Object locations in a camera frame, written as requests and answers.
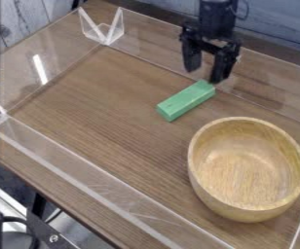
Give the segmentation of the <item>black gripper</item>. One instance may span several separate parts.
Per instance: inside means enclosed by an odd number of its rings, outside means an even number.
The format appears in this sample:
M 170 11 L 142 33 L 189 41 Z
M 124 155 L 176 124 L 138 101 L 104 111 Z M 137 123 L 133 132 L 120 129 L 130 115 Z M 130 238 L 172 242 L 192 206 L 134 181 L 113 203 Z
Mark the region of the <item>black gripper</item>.
M 202 51 L 216 55 L 210 83 L 218 84 L 229 75 L 241 43 L 233 36 L 237 8 L 235 6 L 201 6 L 198 19 L 182 25 L 184 67 L 188 72 L 201 67 Z

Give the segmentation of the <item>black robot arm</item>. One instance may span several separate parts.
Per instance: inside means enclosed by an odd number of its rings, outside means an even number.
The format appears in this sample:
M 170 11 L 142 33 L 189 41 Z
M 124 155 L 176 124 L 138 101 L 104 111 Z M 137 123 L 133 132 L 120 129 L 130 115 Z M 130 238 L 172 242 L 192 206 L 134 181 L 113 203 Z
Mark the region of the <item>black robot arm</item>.
M 214 56 L 209 82 L 218 84 L 232 72 L 241 50 L 233 35 L 239 0 L 200 0 L 198 19 L 186 21 L 180 33 L 184 67 L 188 72 L 201 67 L 202 52 Z

